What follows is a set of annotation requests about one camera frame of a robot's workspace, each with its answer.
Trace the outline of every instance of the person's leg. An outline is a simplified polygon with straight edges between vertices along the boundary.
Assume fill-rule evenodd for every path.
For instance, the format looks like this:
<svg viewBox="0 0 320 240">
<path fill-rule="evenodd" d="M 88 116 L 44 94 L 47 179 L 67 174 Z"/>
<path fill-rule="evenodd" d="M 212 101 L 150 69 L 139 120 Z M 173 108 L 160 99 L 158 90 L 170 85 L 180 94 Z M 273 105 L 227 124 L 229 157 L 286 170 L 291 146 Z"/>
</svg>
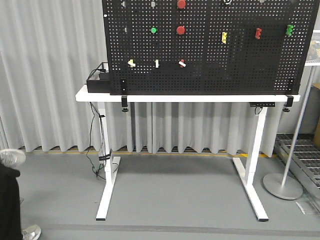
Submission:
<svg viewBox="0 0 320 240">
<path fill-rule="evenodd" d="M 18 182 L 14 176 L 0 180 L 0 239 L 22 240 Z"/>
</svg>

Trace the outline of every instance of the red knob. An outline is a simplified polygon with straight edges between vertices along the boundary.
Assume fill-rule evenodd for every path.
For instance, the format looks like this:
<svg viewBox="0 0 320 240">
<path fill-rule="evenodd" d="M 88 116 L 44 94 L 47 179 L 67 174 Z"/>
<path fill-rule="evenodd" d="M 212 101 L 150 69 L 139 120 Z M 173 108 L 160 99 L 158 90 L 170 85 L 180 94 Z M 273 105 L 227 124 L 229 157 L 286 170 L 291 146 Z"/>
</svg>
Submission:
<svg viewBox="0 0 320 240">
<path fill-rule="evenodd" d="M 184 26 L 178 26 L 176 28 L 176 33 L 179 34 L 179 35 L 183 35 L 185 34 L 186 30 L 185 30 L 185 27 Z"/>
<path fill-rule="evenodd" d="M 178 6 L 178 9 L 184 9 L 186 7 L 186 1 L 185 0 L 179 0 L 176 5 Z"/>
</svg>

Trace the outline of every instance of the black cable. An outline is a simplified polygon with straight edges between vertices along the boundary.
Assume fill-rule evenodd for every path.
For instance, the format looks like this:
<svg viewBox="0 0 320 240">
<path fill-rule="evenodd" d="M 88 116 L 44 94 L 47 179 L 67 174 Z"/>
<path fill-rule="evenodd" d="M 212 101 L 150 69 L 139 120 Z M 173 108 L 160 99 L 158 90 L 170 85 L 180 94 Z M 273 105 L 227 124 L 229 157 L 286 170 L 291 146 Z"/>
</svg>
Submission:
<svg viewBox="0 0 320 240">
<path fill-rule="evenodd" d="M 89 105 L 91 106 L 91 109 L 92 108 L 94 109 L 94 111 L 98 114 L 98 116 L 100 118 L 100 129 L 101 129 L 101 138 L 102 138 L 100 149 L 102 148 L 103 154 L 105 155 L 106 154 L 105 134 L 104 134 L 104 131 L 103 131 L 104 126 L 103 126 L 103 123 L 102 123 L 102 118 L 104 116 L 100 115 L 100 112 L 98 111 L 98 109 L 96 108 L 96 106 L 92 102 L 89 102 Z"/>
<path fill-rule="evenodd" d="M 256 106 L 255 109 L 254 109 L 254 114 L 255 114 L 255 115 L 259 115 L 259 114 L 261 113 L 262 109 L 263 109 L 263 107 L 261 107 L 261 106 Z"/>
<path fill-rule="evenodd" d="M 90 125 L 89 147 L 88 147 L 88 150 L 86 151 L 85 156 L 86 156 L 87 159 L 89 159 L 89 161 L 90 161 L 90 163 L 91 163 L 91 170 L 92 170 L 92 172 L 95 174 L 96 178 L 99 177 L 99 178 L 101 178 L 101 179 L 106 180 L 104 177 L 102 177 L 102 176 L 99 175 L 100 170 L 103 168 L 103 164 L 100 163 L 98 170 L 96 170 L 95 165 L 93 164 L 91 158 L 88 156 L 88 153 L 89 153 L 89 150 L 90 150 L 90 146 L 91 146 L 92 126 L 93 126 L 93 123 L 94 123 L 94 119 L 95 119 L 95 117 L 96 117 L 96 114 L 95 114 L 94 109 L 93 109 L 93 107 L 92 107 L 92 106 L 93 106 L 92 102 L 90 102 L 90 106 L 91 106 L 91 112 L 92 112 L 92 114 L 93 114 L 93 117 L 92 117 L 91 125 Z"/>
<path fill-rule="evenodd" d="M 101 63 L 99 64 L 99 66 L 97 66 L 95 69 L 93 69 L 93 70 L 90 72 L 90 74 L 89 74 L 89 76 L 87 77 L 87 79 L 86 79 L 85 82 L 87 82 L 87 81 L 92 77 L 92 75 L 93 75 L 96 71 L 100 71 L 100 72 L 103 72 L 103 73 L 108 73 L 109 71 L 107 71 L 106 69 L 100 68 L 101 66 L 103 67 L 103 64 L 104 64 L 104 63 L 108 63 L 108 62 L 101 62 Z"/>
<path fill-rule="evenodd" d="M 112 164 L 117 164 L 116 169 L 113 171 L 113 173 L 114 173 L 115 171 L 117 171 L 117 170 L 118 170 L 118 168 L 119 168 L 119 164 L 118 164 L 118 163 L 116 163 L 116 162 L 113 162 Z"/>
</svg>

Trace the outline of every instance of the power cord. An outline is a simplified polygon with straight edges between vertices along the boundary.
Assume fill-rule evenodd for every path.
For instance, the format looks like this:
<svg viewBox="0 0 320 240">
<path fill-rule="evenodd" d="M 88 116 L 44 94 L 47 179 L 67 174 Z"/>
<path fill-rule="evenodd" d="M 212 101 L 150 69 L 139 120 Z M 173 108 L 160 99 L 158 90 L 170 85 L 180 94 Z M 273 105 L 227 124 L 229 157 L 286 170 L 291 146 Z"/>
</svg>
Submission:
<svg viewBox="0 0 320 240">
<path fill-rule="evenodd" d="M 90 106 L 91 106 L 91 111 L 92 111 L 93 117 L 92 117 L 91 125 L 90 125 L 89 147 L 88 147 L 88 149 L 87 149 L 87 151 L 86 151 L 85 156 L 86 156 L 87 159 L 89 159 L 89 161 L 90 161 L 90 163 L 91 163 L 91 170 L 92 170 L 92 172 L 95 174 L 96 178 L 101 178 L 101 179 L 103 179 L 103 180 L 106 180 L 103 176 L 100 176 L 100 175 L 99 175 L 99 172 L 100 172 L 101 169 L 104 168 L 104 165 L 103 165 L 102 163 L 100 163 L 98 169 L 96 170 L 95 165 L 93 164 L 91 158 L 88 156 L 88 153 L 89 153 L 89 150 L 90 150 L 90 146 L 91 146 L 92 126 L 93 126 L 93 123 L 94 123 L 94 119 L 95 119 L 95 117 L 96 117 L 96 114 L 95 114 L 95 112 L 94 112 L 94 109 L 95 109 L 95 111 L 98 113 L 98 110 L 97 110 L 96 107 L 92 104 L 92 102 L 90 102 L 89 104 L 90 104 Z"/>
<path fill-rule="evenodd" d="M 256 106 L 255 109 L 254 109 L 254 115 L 258 116 L 258 115 L 261 113 L 262 109 L 263 109 L 263 107 L 261 107 L 261 106 Z"/>
<path fill-rule="evenodd" d="M 106 70 L 106 69 L 104 69 L 104 68 L 100 68 L 100 67 L 104 67 L 103 64 L 107 64 L 107 63 L 108 63 L 108 62 L 101 62 L 101 63 L 99 64 L 99 66 L 97 66 L 95 69 L 93 69 L 93 70 L 90 72 L 89 76 L 87 77 L 87 79 L 86 79 L 86 81 L 85 81 L 85 84 L 87 84 L 87 81 L 93 76 L 93 74 L 95 74 L 96 71 L 100 71 L 100 72 L 102 72 L 102 73 L 108 73 L 108 72 L 109 72 L 108 70 Z"/>
<path fill-rule="evenodd" d="M 93 110 L 94 110 L 94 111 L 99 115 L 99 118 L 100 118 L 100 128 L 101 128 L 101 136 L 102 136 L 102 143 L 101 143 L 100 149 L 102 148 L 102 152 L 103 152 L 103 154 L 105 155 L 105 154 L 106 154 L 106 148 L 105 148 L 105 147 L 106 147 L 106 145 L 105 145 L 105 132 L 103 131 L 104 128 L 103 128 L 103 123 L 102 123 L 102 118 L 105 117 L 105 116 L 100 115 L 100 112 L 98 111 L 98 109 L 96 108 L 96 106 L 93 105 L 92 102 L 89 102 L 89 104 L 90 104 L 90 106 L 91 106 L 91 111 L 92 111 L 92 113 L 95 115 L 95 113 L 93 112 Z M 112 153 L 112 151 L 110 150 L 110 153 L 107 154 L 107 155 L 105 155 L 105 156 L 102 157 L 102 158 L 103 158 L 104 160 L 110 159 L 111 153 Z M 112 164 L 117 165 L 117 166 L 116 166 L 116 169 L 113 170 L 113 172 L 112 172 L 112 173 L 115 173 L 115 172 L 118 170 L 118 168 L 119 168 L 119 164 L 116 163 L 116 162 L 113 162 Z M 97 173 L 99 173 L 99 171 L 104 167 L 103 164 L 100 164 L 100 165 L 101 165 L 101 167 L 99 166 L 99 169 L 98 169 Z"/>
</svg>

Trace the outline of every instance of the pegboard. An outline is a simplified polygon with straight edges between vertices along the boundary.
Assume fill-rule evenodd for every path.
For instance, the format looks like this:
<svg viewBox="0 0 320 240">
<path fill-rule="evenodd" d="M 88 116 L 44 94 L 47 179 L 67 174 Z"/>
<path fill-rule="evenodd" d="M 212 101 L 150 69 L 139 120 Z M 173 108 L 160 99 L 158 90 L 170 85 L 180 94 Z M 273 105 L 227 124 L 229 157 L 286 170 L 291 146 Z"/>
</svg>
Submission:
<svg viewBox="0 0 320 240">
<path fill-rule="evenodd" d="M 185 3 L 102 0 L 111 94 L 298 94 L 319 0 Z"/>
</svg>

